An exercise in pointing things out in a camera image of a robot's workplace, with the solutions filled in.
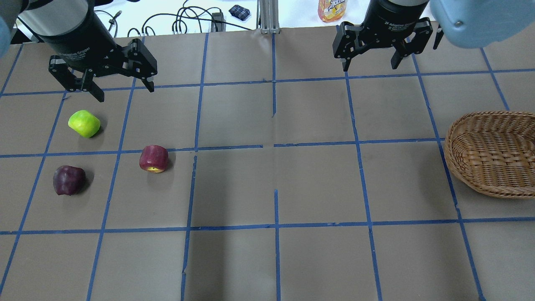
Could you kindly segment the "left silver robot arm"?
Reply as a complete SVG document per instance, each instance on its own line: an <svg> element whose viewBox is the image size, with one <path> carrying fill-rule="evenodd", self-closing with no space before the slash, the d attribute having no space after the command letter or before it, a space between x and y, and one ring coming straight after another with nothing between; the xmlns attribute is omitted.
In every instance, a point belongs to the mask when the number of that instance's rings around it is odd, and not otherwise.
<svg viewBox="0 0 535 301"><path fill-rule="evenodd" d="M94 78L120 74L141 80L155 91L157 60L138 38L119 46L94 11L93 0L2 0L1 55L11 44L11 26L21 19L55 52L48 72L66 91L105 100Z"/></svg>

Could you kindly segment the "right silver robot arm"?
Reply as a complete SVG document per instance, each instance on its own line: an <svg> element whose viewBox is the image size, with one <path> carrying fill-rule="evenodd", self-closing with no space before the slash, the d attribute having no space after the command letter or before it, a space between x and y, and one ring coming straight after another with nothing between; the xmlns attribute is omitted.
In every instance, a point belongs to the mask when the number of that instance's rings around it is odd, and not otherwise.
<svg viewBox="0 0 535 301"><path fill-rule="evenodd" d="M435 31L430 18L422 16L427 7L438 23ZM434 49L443 37L460 48L482 48L521 32L534 15L533 0L372 0L363 23L344 21L336 28L333 57L348 71L354 57L394 48L390 64L395 70L405 57L422 53L432 33Z"/></svg>

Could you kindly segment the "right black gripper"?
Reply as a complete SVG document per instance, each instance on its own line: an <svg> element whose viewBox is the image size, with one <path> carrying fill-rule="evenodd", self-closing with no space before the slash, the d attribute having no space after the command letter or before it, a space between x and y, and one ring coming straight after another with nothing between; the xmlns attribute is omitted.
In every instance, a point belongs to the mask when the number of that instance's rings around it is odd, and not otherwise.
<svg viewBox="0 0 535 301"><path fill-rule="evenodd" d="M411 54L426 48L433 27L429 18L422 18L428 0L372 0L361 25L342 22L336 27L333 56L349 70L354 57L370 49L395 48L390 59L393 70Z"/></svg>

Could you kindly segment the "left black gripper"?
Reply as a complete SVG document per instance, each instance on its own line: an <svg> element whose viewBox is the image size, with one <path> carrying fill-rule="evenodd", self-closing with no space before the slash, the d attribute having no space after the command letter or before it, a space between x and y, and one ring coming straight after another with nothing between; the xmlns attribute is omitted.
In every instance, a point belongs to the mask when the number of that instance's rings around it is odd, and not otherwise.
<svg viewBox="0 0 535 301"><path fill-rule="evenodd" d="M93 78L112 74L137 78L150 93L155 91L158 65L153 54L139 38L119 46L94 11L40 11L40 38L56 53L48 72L66 91L88 92L104 102L105 94Z"/></svg>

